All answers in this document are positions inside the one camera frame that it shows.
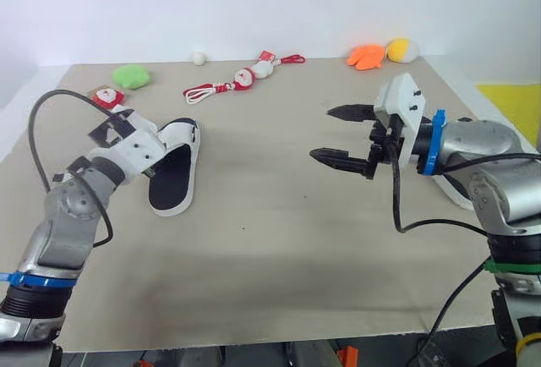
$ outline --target yellow plush toy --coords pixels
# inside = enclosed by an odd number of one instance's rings
[[[419,46],[408,39],[395,39],[387,47],[387,58],[395,63],[410,63],[419,53]]]

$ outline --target white slipper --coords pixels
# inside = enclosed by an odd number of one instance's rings
[[[152,169],[149,202],[159,216],[175,216],[188,209],[194,198],[195,163],[200,131],[190,118],[176,119],[160,131],[168,153]]]

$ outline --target red and white toy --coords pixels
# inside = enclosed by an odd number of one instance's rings
[[[100,88],[92,95],[92,101],[106,109],[113,109],[124,100],[124,94],[113,88]]]
[[[271,52],[262,52],[257,62],[250,68],[243,68],[233,77],[232,82],[203,84],[190,88],[183,92],[186,102],[193,105],[203,101],[207,96],[220,94],[228,90],[247,90],[256,79],[268,77],[274,71],[276,65],[304,63],[306,58],[300,54],[294,54],[289,57],[276,58]]]

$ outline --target green plush toy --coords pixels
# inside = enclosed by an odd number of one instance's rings
[[[150,82],[149,72],[137,64],[124,65],[115,69],[112,78],[127,90],[136,90]]]

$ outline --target beige tabletop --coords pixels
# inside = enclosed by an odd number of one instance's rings
[[[162,218],[139,177],[112,197],[115,238],[92,251],[66,310],[58,342],[67,351],[177,348],[422,331],[453,288],[487,255],[483,237],[430,226],[393,228],[391,170],[374,181],[309,157],[318,147],[366,157],[369,123],[325,115],[372,103],[380,85],[409,71],[448,116],[466,107],[422,59],[359,72],[340,59],[278,67],[252,90],[195,106],[182,91],[230,80],[250,62],[145,64],[152,83],[126,104],[162,125],[196,119],[202,129],[194,201]],[[116,65],[74,66],[59,87],[112,85]],[[38,150],[52,175],[93,147],[86,134],[104,118],[60,96],[41,110]],[[43,216],[43,189],[26,137],[0,164],[0,271],[12,271]],[[478,224],[413,166],[402,175],[402,220],[449,217]],[[100,225],[98,237],[104,235]],[[444,327],[492,322],[488,274],[456,301]],[[4,294],[5,284],[0,286]]]

